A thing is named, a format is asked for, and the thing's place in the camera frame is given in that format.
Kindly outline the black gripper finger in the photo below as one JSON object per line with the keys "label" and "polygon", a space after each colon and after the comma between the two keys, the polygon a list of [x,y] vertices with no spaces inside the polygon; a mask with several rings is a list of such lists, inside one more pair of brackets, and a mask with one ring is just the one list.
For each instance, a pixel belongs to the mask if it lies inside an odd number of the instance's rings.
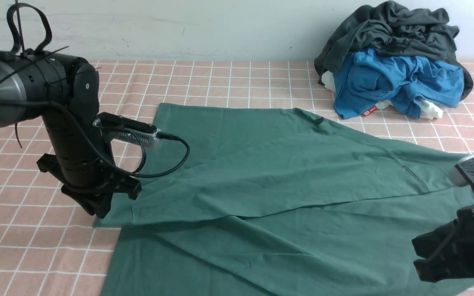
{"label": "black gripper finger", "polygon": [[91,216],[103,219],[111,209],[114,191],[73,192],[72,199]]}

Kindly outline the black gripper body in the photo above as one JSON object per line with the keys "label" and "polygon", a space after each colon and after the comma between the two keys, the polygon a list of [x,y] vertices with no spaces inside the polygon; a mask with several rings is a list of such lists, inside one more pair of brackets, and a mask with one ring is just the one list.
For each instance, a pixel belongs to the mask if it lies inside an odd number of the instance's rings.
{"label": "black gripper body", "polygon": [[421,281],[474,278],[474,205],[457,210],[453,221],[414,238],[412,244]]}
{"label": "black gripper body", "polygon": [[111,142],[93,126],[99,113],[76,112],[69,109],[49,109],[42,120],[54,149],[38,160],[41,172],[48,172],[62,183],[62,193],[73,198],[73,192],[124,193],[136,199],[141,183],[133,173],[114,162]]}

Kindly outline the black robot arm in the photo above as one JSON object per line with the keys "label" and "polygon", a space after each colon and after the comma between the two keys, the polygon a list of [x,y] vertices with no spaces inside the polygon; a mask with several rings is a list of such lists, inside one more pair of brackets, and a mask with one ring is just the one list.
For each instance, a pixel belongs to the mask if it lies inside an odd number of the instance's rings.
{"label": "black robot arm", "polygon": [[421,281],[474,278],[474,205],[457,210],[453,221],[414,238],[412,245]]}
{"label": "black robot arm", "polygon": [[141,182],[119,169],[111,142],[137,124],[100,112],[99,73],[84,58],[44,52],[0,52],[0,128],[41,118],[54,154],[37,160],[61,191],[88,214],[104,218],[116,193],[134,200]]}

